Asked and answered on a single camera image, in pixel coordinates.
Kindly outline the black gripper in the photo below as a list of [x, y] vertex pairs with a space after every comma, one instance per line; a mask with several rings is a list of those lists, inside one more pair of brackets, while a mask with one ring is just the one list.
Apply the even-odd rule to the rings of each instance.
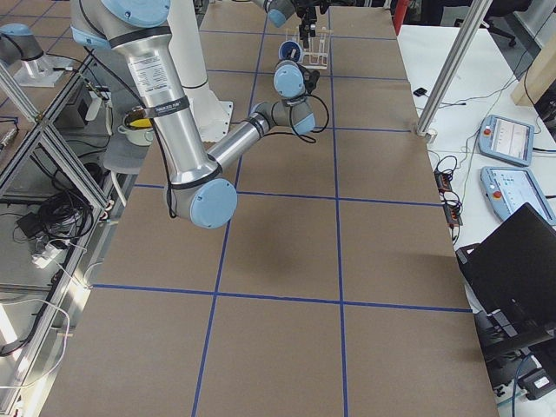
[[299, 8], [299, 36], [304, 48], [309, 47], [309, 39], [315, 37], [317, 23], [316, 9], [314, 6], [301, 6]]

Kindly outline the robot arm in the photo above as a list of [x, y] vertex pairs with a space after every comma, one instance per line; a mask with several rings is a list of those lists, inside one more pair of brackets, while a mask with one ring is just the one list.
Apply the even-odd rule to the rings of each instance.
[[329, 7], [329, 1], [254, 0], [253, 3], [266, 12], [276, 28], [291, 16], [298, 16], [301, 19], [299, 38], [304, 49], [309, 47], [309, 39], [316, 36], [317, 12], [324, 14]]
[[223, 170], [238, 160], [274, 127], [307, 138], [315, 128], [308, 101], [318, 76], [296, 60], [283, 57], [275, 67], [280, 99], [259, 103], [234, 129], [205, 149], [197, 125], [203, 107], [180, 76], [202, 68], [195, 9], [170, 1], [73, 1], [74, 40], [85, 48], [112, 50], [128, 66], [138, 93], [139, 109], [155, 131], [166, 170], [169, 215], [199, 228], [219, 228], [237, 206], [235, 186]]

